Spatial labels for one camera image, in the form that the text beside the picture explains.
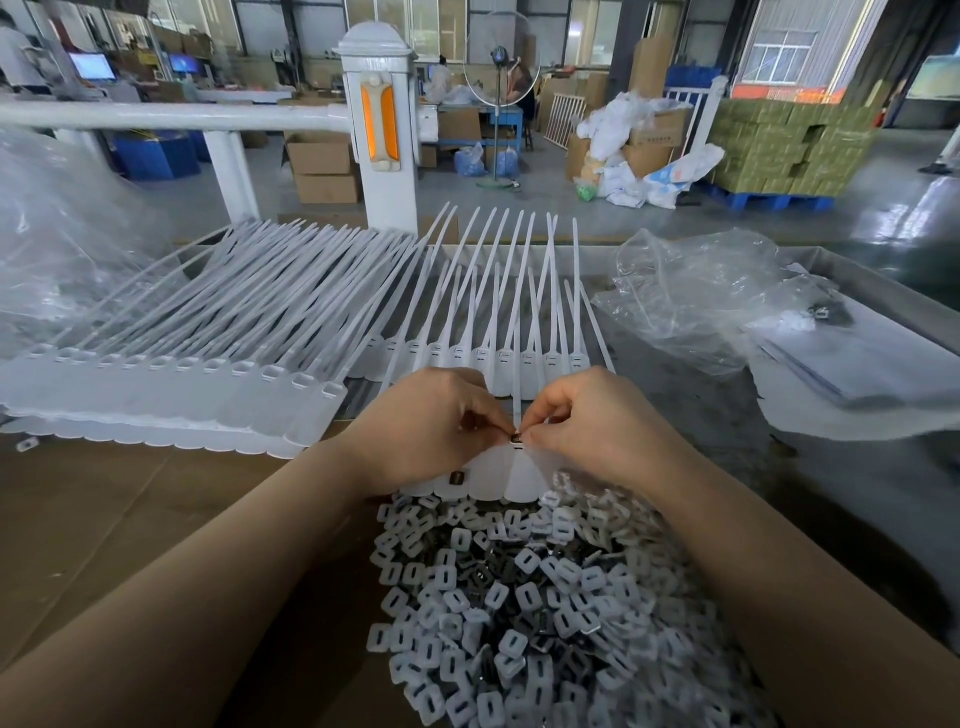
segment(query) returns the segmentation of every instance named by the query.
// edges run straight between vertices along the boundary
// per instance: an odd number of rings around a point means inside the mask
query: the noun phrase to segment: concrete floor
[[[570,235],[576,217],[586,239],[620,242],[641,228],[679,238],[739,227],[761,232],[781,245],[824,245],[840,255],[874,268],[942,303],[960,308],[960,179],[921,175],[917,169],[933,161],[949,132],[885,130],[867,163],[835,209],[811,213],[747,209],[732,212],[694,192],[695,206],[664,210],[651,206],[627,209],[603,201],[583,203],[563,176],[565,152],[542,137],[537,151],[523,155],[522,188],[518,192],[479,189],[459,178],[452,160],[435,170],[421,170],[418,204],[421,213],[436,213],[447,201],[461,210],[509,205],[531,212],[561,215],[558,235]],[[300,210],[355,210],[358,206],[304,206],[297,198],[289,166],[280,169],[282,143],[249,150],[254,186],[264,217]],[[227,211],[210,165],[199,177],[144,184],[154,203],[169,211],[175,235],[194,239],[227,223]],[[538,223],[545,232],[545,223]]]

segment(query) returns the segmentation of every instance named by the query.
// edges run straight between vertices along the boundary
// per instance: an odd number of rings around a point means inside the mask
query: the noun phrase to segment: forearm
[[[791,728],[958,724],[953,655],[689,445],[665,452],[644,493]]]
[[[210,725],[363,477],[287,464],[0,677],[10,726]]]

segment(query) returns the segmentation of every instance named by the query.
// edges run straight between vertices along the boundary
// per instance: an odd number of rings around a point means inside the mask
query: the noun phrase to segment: clear plastic bag
[[[0,130],[0,229],[0,359],[76,324],[174,251],[171,226],[144,192],[86,149],[23,130]],[[119,312],[175,267],[158,266],[103,314]]]
[[[730,375],[746,366],[751,328],[814,326],[808,310],[824,292],[787,263],[755,232],[670,241],[641,230],[617,251],[617,290],[594,302],[651,346],[709,375]]]
[[[496,176],[520,176],[520,156],[513,147],[507,147],[502,152],[496,153]]]
[[[473,147],[457,150],[453,156],[453,167],[461,177],[483,177],[487,168],[483,165],[483,144],[477,142]]]

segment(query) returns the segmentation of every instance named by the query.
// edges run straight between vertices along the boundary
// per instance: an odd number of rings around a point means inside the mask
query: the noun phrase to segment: table
[[[486,104],[457,104],[457,105],[448,105],[440,104],[437,106],[437,111],[443,113],[444,111],[460,111],[463,109],[477,109],[477,113],[480,116],[487,116],[490,120],[490,124],[493,124],[493,117],[496,113],[494,107],[489,107]],[[510,104],[507,107],[500,108],[500,126],[501,127],[513,127],[516,130],[516,139],[500,139],[498,146],[503,147],[513,147],[516,149],[516,153],[519,155],[523,151],[523,109],[521,109],[516,104]],[[493,146],[492,139],[449,139],[441,137],[437,140],[439,146],[464,146],[464,147],[473,147],[477,144],[482,144],[484,147]]]

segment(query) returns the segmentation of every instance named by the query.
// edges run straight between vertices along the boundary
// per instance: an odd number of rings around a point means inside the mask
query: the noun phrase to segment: green boxes
[[[710,179],[730,192],[836,197],[873,144],[871,109],[725,99],[709,142],[726,151]]]

